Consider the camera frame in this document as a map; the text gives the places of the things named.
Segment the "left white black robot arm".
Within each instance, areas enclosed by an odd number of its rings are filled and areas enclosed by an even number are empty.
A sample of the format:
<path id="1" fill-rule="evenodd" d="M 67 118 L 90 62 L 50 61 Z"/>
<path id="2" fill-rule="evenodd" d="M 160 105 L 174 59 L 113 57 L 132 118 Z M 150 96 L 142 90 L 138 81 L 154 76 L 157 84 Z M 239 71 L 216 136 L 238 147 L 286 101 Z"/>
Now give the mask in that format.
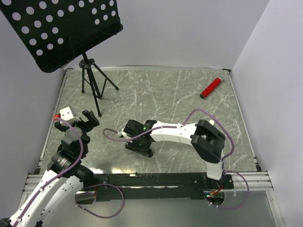
<path id="1" fill-rule="evenodd" d="M 99 126 L 99 121 L 92 111 L 82 114 L 86 121 L 71 107 L 54 115 L 55 128 L 64 133 L 57 152 L 23 205 L 11 217 L 1 219 L 2 227 L 47 227 L 76 192 L 93 186 L 93 172 L 81 164 L 81 159 L 88 153 L 87 133 Z"/>

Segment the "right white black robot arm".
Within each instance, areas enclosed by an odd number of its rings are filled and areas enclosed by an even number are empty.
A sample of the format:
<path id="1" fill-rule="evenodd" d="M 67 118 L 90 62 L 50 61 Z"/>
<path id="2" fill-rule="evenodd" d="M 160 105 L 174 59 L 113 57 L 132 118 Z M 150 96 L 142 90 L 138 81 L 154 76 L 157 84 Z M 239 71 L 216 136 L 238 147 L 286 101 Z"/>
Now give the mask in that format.
<path id="1" fill-rule="evenodd" d="M 207 183 L 218 188 L 223 183 L 222 151 L 225 136 L 210 122 L 199 120 L 194 124 L 171 124 L 147 120 L 144 124 L 129 120 L 120 131 L 128 141 L 125 148 L 145 157 L 152 157 L 153 142 L 169 141 L 192 146 L 206 162 Z"/>

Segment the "small black tag object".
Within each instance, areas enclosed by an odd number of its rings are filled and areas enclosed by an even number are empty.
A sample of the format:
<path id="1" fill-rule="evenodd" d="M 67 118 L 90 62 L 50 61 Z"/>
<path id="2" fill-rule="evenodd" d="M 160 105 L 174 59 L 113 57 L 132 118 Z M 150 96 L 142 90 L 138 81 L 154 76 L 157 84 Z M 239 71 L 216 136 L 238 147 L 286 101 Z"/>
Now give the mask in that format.
<path id="1" fill-rule="evenodd" d="M 150 149 L 150 144 L 136 144 L 136 143 L 130 143 L 130 142 L 127 142 L 125 144 L 125 148 L 130 150 L 130 151 L 133 151 L 135 153 L 138 153 L 142 156 L 145 156 L 145 157 L 152 157 L 153 156 L 153 152 L 152 150 Z"/>

